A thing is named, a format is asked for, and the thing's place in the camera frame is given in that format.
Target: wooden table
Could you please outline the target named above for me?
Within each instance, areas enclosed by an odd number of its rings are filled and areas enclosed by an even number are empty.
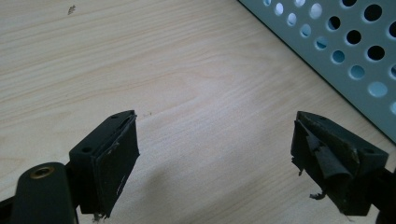
[[[2,1],[0,52],[0,200],[129,109],[141,157],[106,223],[374,223],[374,207],[346,217],[308,198],[320,189],[290,162],[298,110],[396,166],[395,146],[237,1]]]

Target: light blue metal panel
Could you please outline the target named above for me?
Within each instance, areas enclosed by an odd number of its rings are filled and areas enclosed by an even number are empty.
[[[396,1],[240,2],[396,143]]]

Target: black plastic part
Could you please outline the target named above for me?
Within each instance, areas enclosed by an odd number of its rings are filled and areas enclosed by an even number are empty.
[[[78,223],[63,164],[44,163],[21,175],[9,223]]]
[[[369,186],[383,171],[388,153],[333,121],[298,112],[291,146],[292,162],[311,178],[347,216],[366,216]]]
[[[380,210],[376,223],[396,223],[396,174],[384,169],[370,185],[367,198]]]
[[[74,204],[83,214],[110,213],[139,156],[133,110],[106,119],[69,153]]]
[[[9,222],[11,218],[12,204],[14,203],[14,197],[5,199],[0,202],[0,224]]]

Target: circular hole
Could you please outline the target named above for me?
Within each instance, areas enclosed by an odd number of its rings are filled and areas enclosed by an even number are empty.
[[[346,35],[346,41],[351,45],[358,44],[361,42],[361,33],[356,30],[349,31],[349,33]]]
[[[357,0],[343,0],[343,5],[346,7],[352,7],[355,5]]]
[[[370,5],[364,10],[364,18],[367,21],[376,21],[382,15],[382,7],[379,5]]]
[[[305,4],[305,0],[294,0],[294,5],[302,7]]]
[[[396,21],[389,27],[389,34],[396,38]]]
[[[388,88],[382,82],[373,82],[369,85],[369,93],[374,97],[383,97],[388,93]]]
[[[322,7],[319,3],[315,3],[309,12],[309,15],[311,16],[312,19],[317,19],[320,17],[322,13]]]
[[[92,151],[92,148],[91,147],[84,147],[81,151],[84,152],[84,153],[89,153],[89,152]]]
[[[338,18],[336,16],[329,18],[327,25],[329,26],[330,30],[337,30],[341,26],[340,18]]]
[[[349,74],[353,79],[359,80],[364,77],[365,71],[361,66],[354,65],[350,68]]]
[[[367,50],[367,56],[374,61],[379,61],[384,58],[385,50],[379,46],[372,46]]]
[[[275,7],[275,14],[276,14],[277,16],[280,16],[280,15],[283,14],[283,5],[282,5],[281,3],[276,4],[276,7]]]
[[[311,35],[311,27],[308,24],[304,24],[300,32],[303,37],[309,37]]]
[[[345,55],[344,52],[341,51],[341,50],[336,50],[336,51],[332,54],[332,60],[333,60],[335,63],[342,63],[345,59],[346,59],[346,55]]]
[[[269,5],[271,5],[271,0],[262,0],[262,3],[268,7]]]
[[[390,106],[390,111],[396,115],[396,102],[394,102],[391,106]]]
[[[396,79],[396,64],[390,68],[390,76]]]
[[[294,26],[297,22],[297,17],[296,14],[290,13],[288,16],[288,25],[289,26]]]
[[[317,49],[326,49],[327,45],[328,45],[329,41],[327,40],[326,37],[318,37],[318,39],[316,40],[316,46]]]

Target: wood grain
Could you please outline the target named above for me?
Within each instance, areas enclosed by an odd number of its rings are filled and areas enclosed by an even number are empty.
[[[237,1],[2,1],[0,52],[0,200],[129,109],[141,157],[106,223],[374,223],[374,208],[345,217],[308,198],[319,188],[290,162],[298,110],[396,166],[395,146]]]

